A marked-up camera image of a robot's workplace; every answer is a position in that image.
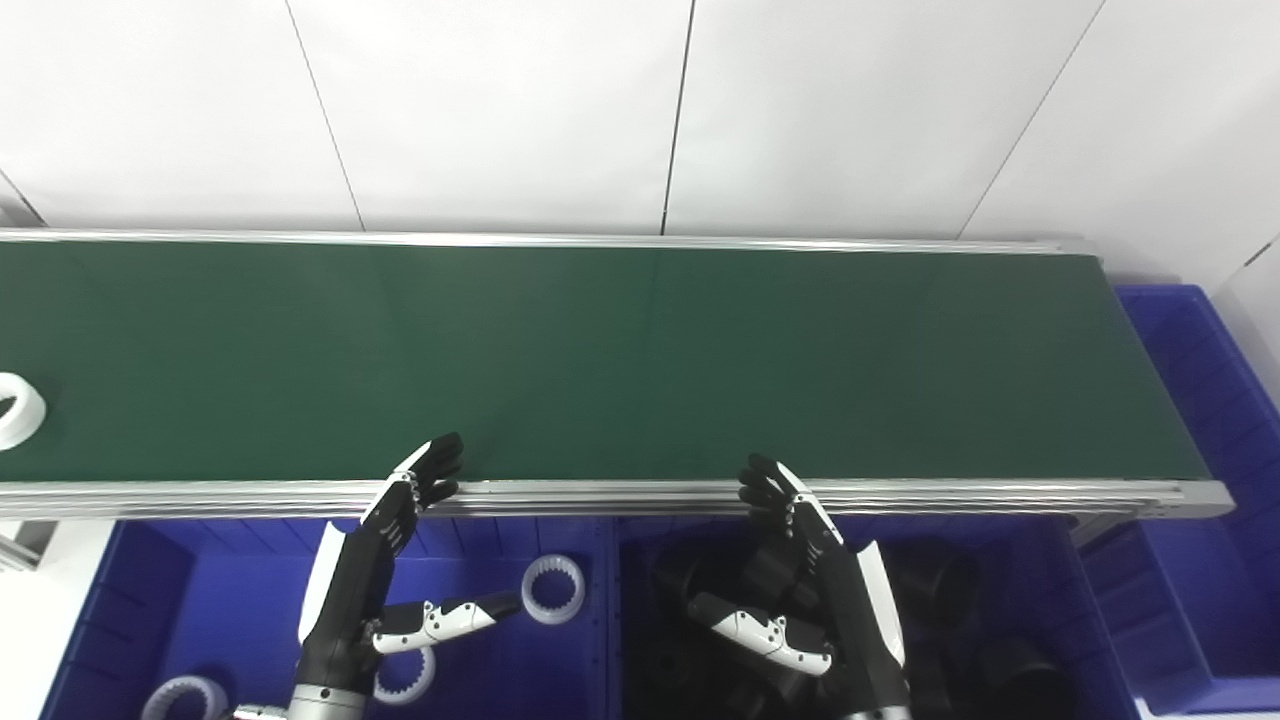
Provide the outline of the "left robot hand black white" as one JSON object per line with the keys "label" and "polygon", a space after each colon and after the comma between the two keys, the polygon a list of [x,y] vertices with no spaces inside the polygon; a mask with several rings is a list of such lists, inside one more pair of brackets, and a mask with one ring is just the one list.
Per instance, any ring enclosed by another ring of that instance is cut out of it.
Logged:
{"label": "left robot hand black white", "polygon": [[509,591],[443,603],[387,602],[419,514],[457,492],[462,451],[456,432],[425,442],[390,471],[353,530],[326,524],[300,615],[294,693],[303,701],[369,700],[384,656],[480,632],[521,610]]}

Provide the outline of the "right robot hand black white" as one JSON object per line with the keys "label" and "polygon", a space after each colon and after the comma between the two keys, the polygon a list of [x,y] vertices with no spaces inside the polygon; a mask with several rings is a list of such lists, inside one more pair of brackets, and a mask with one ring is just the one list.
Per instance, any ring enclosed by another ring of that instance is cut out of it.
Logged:
{"label": "right robot hand black white", "polygon": [[759,659],[809,676],[835,680],[837,719],[910,719],[904,661],[890,648],[882,615],[899,619],[893,600],[876,602],[863,559],[884,568],[872,547],[854,553],[826,506],[785,464],[750,454],[739,473],[739,497],[753,523],[800,553],[826,621],[771,615],[709,592],[695,594],[687,615]]}

